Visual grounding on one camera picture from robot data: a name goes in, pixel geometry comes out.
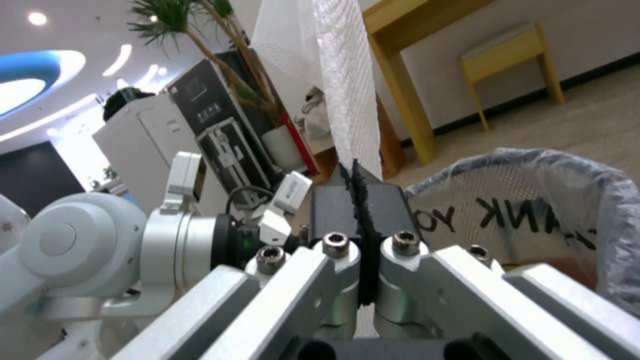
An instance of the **baseboard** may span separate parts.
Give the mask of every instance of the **baseboard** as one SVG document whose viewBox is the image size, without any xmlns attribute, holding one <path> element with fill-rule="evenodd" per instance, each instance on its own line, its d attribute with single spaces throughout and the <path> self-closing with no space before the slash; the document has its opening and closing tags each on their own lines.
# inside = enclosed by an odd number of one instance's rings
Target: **baseboard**
<svg viewBox="0 0 640 360">
<path fill-rule="evenodd" d="M 578 74 L 576 76 L 572 76 L 568 79 L 562 80 L 560 81 L 560 87 L 562 87 L 563 90 L 569 90 L 575 86 L 582 85 L 591 80 L 601 78 L 603 76 L 612 74 L 616 71 L 620 71 L 637 64 L 640 64 L 640 52 L 631 54 L 622 59 L 610 62 L 608 64 L 602 65 L 595 69 L 591 69 L 589 71 L 583 72 L 582 74 Z M 528 94 L 525 94 L 523 96 L 503 102 L 502 104 L 498 104 L 496 106 L 492 106 L 491 108 L 487 108 L 484 110 L 484 115 L 489 120 L 496 115 L 504 114 L 508 111 L 530 104 L 534 101 L 544 99 L 546 97 L 547 97 L 547 89 L 540 88 Z M 458 119 L 453 122 L 450 122 L 448 124 L 438 126 L 433 130 L 433 133 L 435 134 L 435 136 L 440 136 L 446 133 L 450 133 L 451 131 L 458 130 L 462 127 L 476 124 L 478 122 L 480 122 L 480 116 L 478 114 L 472 114 L 472 115 L 463 117 L 462 119 Z M 402 140 L 401 144 L 403 147 L 413 146 L 413 142 L 411 141 L 411 138 Z"/>
</svg>

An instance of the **wooden stool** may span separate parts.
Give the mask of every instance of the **wooden stool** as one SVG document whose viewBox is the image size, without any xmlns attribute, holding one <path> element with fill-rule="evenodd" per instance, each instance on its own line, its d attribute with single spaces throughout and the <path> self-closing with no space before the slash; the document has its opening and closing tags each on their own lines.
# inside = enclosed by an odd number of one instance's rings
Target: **wooden stool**
<svg viewBox="0 0 640 360">
<path fill-rule="evenodd" d="M 476 83 L 531 58 L 538 60 L 547 88 L 556 98 L 556 102 L 564 104 L 564 95 L 558 82 L 556 68 L 540 24 L 524 24 L 509 29 L 475 46 L 460 58 L 462 71 L 467 77 L 471 96 L 480 114 L 484 130 L 489 130 L 489 125 L 484 117 Z"/>
</svg>

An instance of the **ceiling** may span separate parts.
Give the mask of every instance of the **ceiling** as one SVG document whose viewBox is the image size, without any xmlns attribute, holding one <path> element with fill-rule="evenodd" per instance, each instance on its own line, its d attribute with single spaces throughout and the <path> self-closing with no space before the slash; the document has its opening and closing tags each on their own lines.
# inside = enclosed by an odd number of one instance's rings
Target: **ceiling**
<svg viewBox="0 0 640 360">
<path fill-rule="evenodd" d="M 129 0 L 3 1 L 0 12 L 0 56 L 28 51 L 75 50 L 84 54 L 86 62 L 82 70 L 66 84 L 52 88 L 44 96 L 38 96 L 19 111 L 0 117 L 0 138 L 3 134 L 56 113 L 87 95 L 97 94 L 106 100 L 108 94 L 116 91 L 118 78 L 134 84 L 152 64 L 166 67 L 166 75 L 156 75 L 154 78 L 155 82 L 165 83 L 202 59 L 200 51 L 184 37 L 178 40 L 179 50 L 176 50 L 172 41 L 165 43 L 164 51 L 155 44 L 145 46 L 144 40 L 128 31 L 127 22 L 141 20 L 129 12 L 129 7 Z M 47 23 L 43 26 L 32 25 L 27 17 L 33 11 L 46 14 Z M 202 31 L 213 51 L 227 47 L 227 39 L 212 25 L 204 26 Z M 129 59 L 115 74 L 103 77 L 102 73 L 118 58 L 123 44 L 132 45 Z M 50 140 L 48 129 L 63 127 L 78 113 L 96 105 L 88 101 L 84 106 L 46 125 L 0 141 L 0 154 Z"/>
</svg>

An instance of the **ceiling light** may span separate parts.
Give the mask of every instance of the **ceiling light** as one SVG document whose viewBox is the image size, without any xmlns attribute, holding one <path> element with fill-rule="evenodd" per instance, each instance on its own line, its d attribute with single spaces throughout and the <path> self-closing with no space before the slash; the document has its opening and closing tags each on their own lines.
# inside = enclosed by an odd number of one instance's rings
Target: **ceiling light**
<svg viewBox="0 0 640 360">
<path fill-rule="evenodd" d="M 85 97 L 83 97 L 82 99 L 74 102 L 73 104 L 67 106 L 66 108 L 63 108 L 61 110 L 56 111 L 55 113 L 46 116 L 40 120 L 34 121 L 26 126 L 22 126 L 16 130 L 10 131 L 6 134 L 2 134 L 0 135 L 0 142 L 3 142 L 5 140 L 9 140 L 11 138 L 15 138 L 18 135 L 22 135 L 28 131 L 31 131 L 33 129 L 37 129 L 40 126 L 46 125 L 50 122 L 52 122 L 53 120 L 59 119 L 63 116 L 66 116 L 80 108 L 82 108 L 83 106 L 86 106 L 87 104 L 90 104 L 91 102 L 95 101 L 95 97 L 97 95 L 95 94 L 90 94 L 87 95 Z"/>
<path fill-rule="evenodd" d="M 56 88 L 64 85 L 67 81 L 76 76 L 86 63 L 84 54 L 75 50 L 58 50 L 53 51 L 52 54 L 58 58 L 58 65 L 60 66 L 60 75 L 58 79 L 51 86 Z"/>
<path fill-rule="evenodd" d="M 47 83 L 40 79 L 20 79 L 0 83 L 0 115 L 38 95 Z"/>
<path fill-rule="evenodd" d="M 108 69 L 106 69 L 102 73 L 102 76 L 106 78 L 107 76 L 111 76 L 115 74 L 116 71 L 120 70 L 120 68 L 124 66 L 124 63 L 127 62 L 127 59 L 129 59 L 132 49 L 133 48 L 131 47 L 131 44 L 124 44 L 123 46 L 121 46 L 120 54 L 118 55 L 118 58 L 113 64 L 111 64 L 111 66 Z"/>
<path fill-rule="evenodd" d="M 42 26 L 47 23 L 47 16 L 41 12 L 31 12 L 27 19 L 35 26 Z"/>
<path fill-rule="evenodd" d="M 136 88 L 142 88 L 146 84 L 149 84 L 149 81 L 151 81 L 151 79 L 153 79 L 154 76 L 156 76 L 157 72 L 158 72 L 158 65 L 157 64 L 151 65 L 147 73 L 142 78 L 140 78 L 140 80 L 138 80 L 138 82 L 136 83 L 135 85 Z"/>
<path fill-rule="evenodd" d="M 123 78 L 118 78 L 116 80 L 116 86 L 118 87 L 118 90 L 120 90 L 122 88 L 128 88 L 129 87 L 129 83 L 126 82 Z"/>
</svg>

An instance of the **table leg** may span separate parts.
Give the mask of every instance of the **table leg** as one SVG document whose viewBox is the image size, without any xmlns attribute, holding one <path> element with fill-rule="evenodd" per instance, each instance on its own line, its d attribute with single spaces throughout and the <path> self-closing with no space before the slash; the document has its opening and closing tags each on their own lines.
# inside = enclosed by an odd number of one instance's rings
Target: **table leg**
<svg viewBox="0 0 640 360">
<path fill-rule="evenodd" d="M 421 163 L 427 164 L 435 154 L 435 137 L 409 72 L 404 66 L 402 56 L 400 52 L 385 50 L 375 35 L 369 36 L 369 43 L 378 59 L 389 90 L 396 100 L 418 159 Z"/>
</svg>

